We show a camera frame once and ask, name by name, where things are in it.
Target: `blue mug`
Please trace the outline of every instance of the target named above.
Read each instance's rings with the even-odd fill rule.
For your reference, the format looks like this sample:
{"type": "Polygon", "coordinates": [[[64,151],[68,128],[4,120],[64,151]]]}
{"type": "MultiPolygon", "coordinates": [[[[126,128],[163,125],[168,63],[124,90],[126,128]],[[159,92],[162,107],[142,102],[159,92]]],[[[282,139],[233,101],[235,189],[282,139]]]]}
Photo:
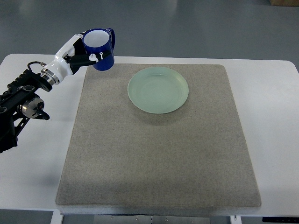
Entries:
{"type": "Polygon", "coordinates": [[[103,60],[100,60],[93,65],[96,70],[106,71],[113,66],[113,49],[115,45],[115,34],[113,29],[90,29],[84,33],[82,40],[88,54],[98,54],[107,50],[111,52],[110,55],[104,57],[103,60]]]}

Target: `plate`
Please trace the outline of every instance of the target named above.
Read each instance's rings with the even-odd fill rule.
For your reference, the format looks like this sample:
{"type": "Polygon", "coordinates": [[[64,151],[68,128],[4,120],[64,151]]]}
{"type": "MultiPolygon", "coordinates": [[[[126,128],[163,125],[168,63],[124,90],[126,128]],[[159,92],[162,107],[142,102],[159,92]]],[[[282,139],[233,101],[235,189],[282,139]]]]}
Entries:
{"type": "Polygon", "coordinates": [[[148,113],[169,113],[187,100],[186,80],[165,67],[150,67],[137,72],[129,81],[128,96],[139,109],[148,113]]]}

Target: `cable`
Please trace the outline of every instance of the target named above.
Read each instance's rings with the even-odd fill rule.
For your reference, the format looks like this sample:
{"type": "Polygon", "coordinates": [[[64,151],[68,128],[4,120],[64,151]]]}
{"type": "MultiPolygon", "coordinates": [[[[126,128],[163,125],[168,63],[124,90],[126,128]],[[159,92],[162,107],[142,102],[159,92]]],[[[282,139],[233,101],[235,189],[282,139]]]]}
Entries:
{"type": "Polygon", "coordinates": [[[28,64],[27,64],[27,67],[28,67],[28,69],[29,69],[30,71],[32,71],[32,69],[30,68],[30,65],[32,65],[32,64],[40,64],[41,66],[43,66],[43,65],[44,65],[44,62],[34,61],[34,62],[30,62],[30,63],[28,63],[28,64]]]}

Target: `white table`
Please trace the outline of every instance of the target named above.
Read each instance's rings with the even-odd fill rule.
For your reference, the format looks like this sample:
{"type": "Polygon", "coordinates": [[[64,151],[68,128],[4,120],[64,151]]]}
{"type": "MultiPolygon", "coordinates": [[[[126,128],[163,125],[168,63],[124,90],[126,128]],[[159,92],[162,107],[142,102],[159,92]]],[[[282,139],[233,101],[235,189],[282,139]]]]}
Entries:
{"type": "MultiPolygon", "coordinates": [[[[7,56],[0,66],[0,92],[27,63],[52,60],[52,55],[7,56]]],[[[261,209],[252,215],[299,216],[299,73],[291,62],[116,56],[115,63],[223,65],[262,199],[261,209]]],[[[34,72],[40,70],[33,65],[34,72]]],[[[86,67],[81,68],[51,92],[36,92],[51,118],[32,119],[19,135],[19,146],[0,154],[0,209],[55,210],[57,214],[56,192],[85,73],[86,67]]]]}

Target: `mug handle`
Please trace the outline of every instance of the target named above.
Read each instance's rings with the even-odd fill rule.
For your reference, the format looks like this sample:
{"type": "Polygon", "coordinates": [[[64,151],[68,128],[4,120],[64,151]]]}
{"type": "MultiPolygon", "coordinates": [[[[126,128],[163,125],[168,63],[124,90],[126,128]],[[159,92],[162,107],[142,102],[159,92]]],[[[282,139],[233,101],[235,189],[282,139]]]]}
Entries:
{"type": "Polygon", "coordinates": [[[107,32],[107,33],[111,32],[112,49],[114,49],[114,46],[115,46],[115,33],[114,33],[114,30],[111,29],[111,28],[107,28],[107,29],[106,29],[106,32],[107,32]]]}

